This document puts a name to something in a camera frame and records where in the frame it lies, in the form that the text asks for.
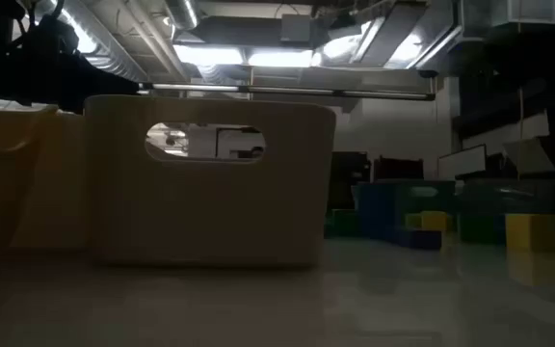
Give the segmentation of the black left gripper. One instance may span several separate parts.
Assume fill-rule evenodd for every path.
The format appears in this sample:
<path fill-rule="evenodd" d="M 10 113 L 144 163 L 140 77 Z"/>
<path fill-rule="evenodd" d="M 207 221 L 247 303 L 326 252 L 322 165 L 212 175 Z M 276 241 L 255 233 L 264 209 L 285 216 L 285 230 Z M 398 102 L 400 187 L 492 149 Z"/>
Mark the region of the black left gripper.
<path fill-rule="evenodd" d="M 94 67 L 71 48 L 73 29 L 63 23 L 31 29 L 31 102 L 81 114 L 91 96 L 138 96 L 139 84 Z"/>

